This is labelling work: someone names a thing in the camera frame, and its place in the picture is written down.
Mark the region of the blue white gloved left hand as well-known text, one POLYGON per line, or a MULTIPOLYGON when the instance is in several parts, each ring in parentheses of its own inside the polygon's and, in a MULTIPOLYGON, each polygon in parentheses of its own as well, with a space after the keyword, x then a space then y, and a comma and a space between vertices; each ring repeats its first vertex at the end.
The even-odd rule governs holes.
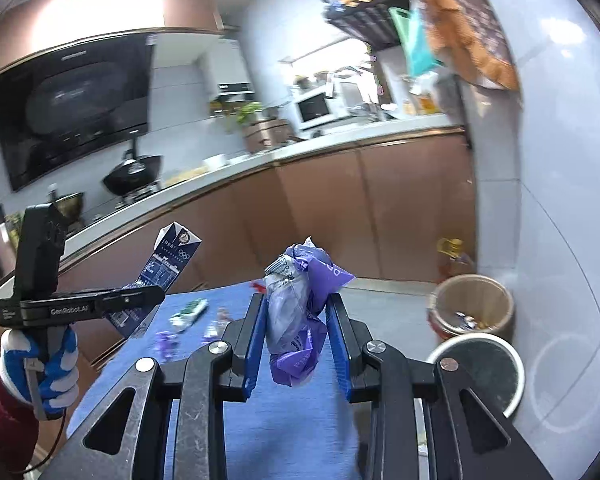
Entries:
POLYGON ((44 411, 59 414, 79 396, 78 338, 70 326, 50 327, 47 335, 61 335, 60 347, 41 358, 40 348, 30 335, 21 330, 5 330, 1 336, 0 378, 14 398, 31 405, 24 361, 38 361, 42 365, 38 372, 38 395, 44 411))

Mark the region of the dark red sleeve forearm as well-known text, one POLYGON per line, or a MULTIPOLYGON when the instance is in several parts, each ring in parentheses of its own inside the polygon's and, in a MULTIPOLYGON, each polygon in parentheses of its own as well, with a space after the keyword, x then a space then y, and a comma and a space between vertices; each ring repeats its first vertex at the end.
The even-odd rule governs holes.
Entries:
POLYGON ((0 377, 0 479, 22 479, 38 442, 38 420, 0 377))

